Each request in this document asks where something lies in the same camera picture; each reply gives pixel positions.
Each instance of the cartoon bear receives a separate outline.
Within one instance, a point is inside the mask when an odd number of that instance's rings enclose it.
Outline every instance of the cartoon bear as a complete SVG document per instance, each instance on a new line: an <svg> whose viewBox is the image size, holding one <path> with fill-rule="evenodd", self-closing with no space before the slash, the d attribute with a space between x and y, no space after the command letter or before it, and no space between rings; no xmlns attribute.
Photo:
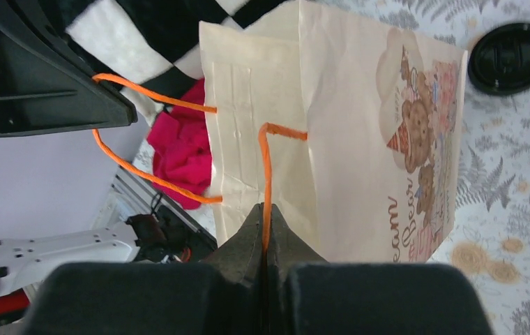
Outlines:
<svg viewBox="0 0 530 335"><path fill-rule="evenodd" d="M417 94L419 95L421 102L425 106L425 109L431 113L434 109L434 103L432 100L432 92L429 85L427 85L427 82L425 82L425 73L420 72L417 74L416 86Z"/></svg>
<svg viewBox="0 0 530 335"><path fill-rule="evenodd" d="M417 200L417 214L425 212L423 218L423 227L427 227L430 224L433 204L435 201L435 190L433 185L434 166L431 164L422 166L419 169L419 188L421 194Z"/></svg>
<svg viewBox="0 0 530 335"><path fill-rule="evenodd" d="M400 79L407 82L407 86L412 86L411 81L411 69L409 68L409 55L407 51L402 47L402 58L400 60Z"/></svg>
<svg viewBox="0 0 530 335"><path fill-rule="evenodd" d="M423 166L430 157L434 136L429 116L430 111L420 99L402 103L402 118L411 138L410 153L404 156L404 166L408 173Z"/></svg>

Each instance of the pink cloth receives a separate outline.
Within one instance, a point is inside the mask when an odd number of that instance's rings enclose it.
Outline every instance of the pink cloth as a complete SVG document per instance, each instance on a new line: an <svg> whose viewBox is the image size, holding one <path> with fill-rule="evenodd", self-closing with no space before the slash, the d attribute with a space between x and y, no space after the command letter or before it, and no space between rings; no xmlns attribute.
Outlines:
<svg viewBox="0 0 530 335"><path fill-rule="evenodd" d="M182 100L204 104L204 80L198 80ZM154 153L154 175L201 195L210 185L211 152L206 117L203 112L176 106L172 112L160 113L148 135ZM153 184L184 209L201 204L168 188Z"/></svg>

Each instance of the tan circle pattern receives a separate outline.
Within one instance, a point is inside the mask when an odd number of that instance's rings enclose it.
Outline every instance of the tan circle pattern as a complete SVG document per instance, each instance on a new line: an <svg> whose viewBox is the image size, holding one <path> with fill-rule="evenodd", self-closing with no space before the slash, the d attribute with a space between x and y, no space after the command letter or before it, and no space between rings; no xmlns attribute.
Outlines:
<svg viewBox="0 0 530 335"><path fill-rule="evenodd" d="M487 262L487 272L493 280L503 284L513 284L520 279L520 272L515 266L503 260Z"/></svg>
<svg viewBox="0 0 530 335"><path fill-rule="evenodd" d="M509 253L519 253L524 249L524 244L519 239L509 238L502 241L501 247Z"/></svg>
<svg viewBox="0 0 530 335"><path fill-rule="evenodd" d="M462 242L452 251L452 265L465 274L477 274L485 269L487 253L478 244Z"/></svg>
<svg viewBox="0 0 530 335"><path fill-rule="evenodd" d="M530 191L530 183L522 180L517 184L517 190L521 193L528 193Z"/></svg>

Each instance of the black circular object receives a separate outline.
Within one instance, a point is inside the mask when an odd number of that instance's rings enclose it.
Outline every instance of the black circular object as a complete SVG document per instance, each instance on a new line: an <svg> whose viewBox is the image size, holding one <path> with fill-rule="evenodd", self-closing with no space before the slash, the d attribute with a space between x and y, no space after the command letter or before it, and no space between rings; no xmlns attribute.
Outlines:
<svg viewBox="0 0 530 335"><path fill-rule="evenodd" d="M508 96L530 88L530 23L501 26L476 43L470 82L483 93Z"/></svg>

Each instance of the black and white checkered fabric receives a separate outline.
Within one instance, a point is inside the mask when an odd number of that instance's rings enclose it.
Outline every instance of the black and white checkered fabric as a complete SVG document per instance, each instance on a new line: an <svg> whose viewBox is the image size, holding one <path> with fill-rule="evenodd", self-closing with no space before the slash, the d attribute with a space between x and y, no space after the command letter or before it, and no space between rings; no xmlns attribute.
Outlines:
<svg viewBox="0 0 530 335"><path fill-rule="evenodd" d="M97 72L180 97L203 77L199 21L244 29L284 0L40 0Z"/></svg>

